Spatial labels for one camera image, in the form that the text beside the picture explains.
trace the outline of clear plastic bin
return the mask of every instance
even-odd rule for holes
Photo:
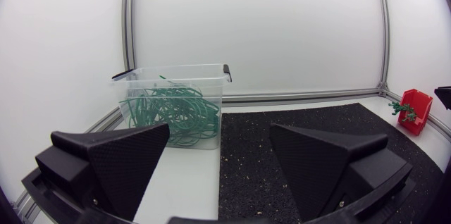
[[[167,147],[215,149],[221,140],[227,65],[140,68],[113,77],[119,108],[129,127],[168,123]]]

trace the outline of black rubber mat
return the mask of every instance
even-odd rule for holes
[[[220,220],[266,217],[301,223],[290,188],[271,149],[269,125],[278,123],[354,135],[388,135],[387,148],[413,165],[413,192],[389,223],[418,223],[443,173],[409,138],[360,104],[298,111],[227,113],[222,117]]]

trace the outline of plastic bin handle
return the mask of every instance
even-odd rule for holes
[[[115,81],[118,81],[118,80],[124,78],[125,76],[127,76],[128,73],[132,72],[133,70],[134,70],[134,69],[130,69],[130,70],[127,70],[127,71],[125,71],[125,72],[118,73],[117,75],[114,75],[113,77],[111,77],[111,79],[112,79],[112,80],[115,80]]]
[[[230,69],[228,67],[228,64],[224,64],[223,71],[224,71],[224,73],[228,74],[228,77],[230,78],[230,82],[232,82],[232,75],[230,74]]]

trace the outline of green wire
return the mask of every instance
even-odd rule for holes
[[[406,120],[409,120],[409,122],[415,121],[416,113],[414,108],[412,108],[410,104],[401,105],[399,102],[392,101],[392,103],[388,105],[393,107],[394,112],[392,113],[392,115],[396,115],[400,111],[406,111],[406,117],[402,120],[402,122],[405,122]]]
[[[200,91],[185,85],[170,88],[139,89],[140,94],[127,98],[130,110],[128,127],[168,123],[170,144],[191,147],[201,139],[211,139],[219,131],[219,107],[205,100]]]

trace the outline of white wall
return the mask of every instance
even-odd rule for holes
[[[446,0],[388,0],[391,51],[389,89],[418,89],[434,98],[431,113],[451,127],[433,90],[451,85],[451,12]]]
[[[116,106],[121,0],[0,0],[0,185],[10,200],[51,145]]]
[[[380,0],[134,0],[137,66],[228,63],[226,94],[374,88]]]

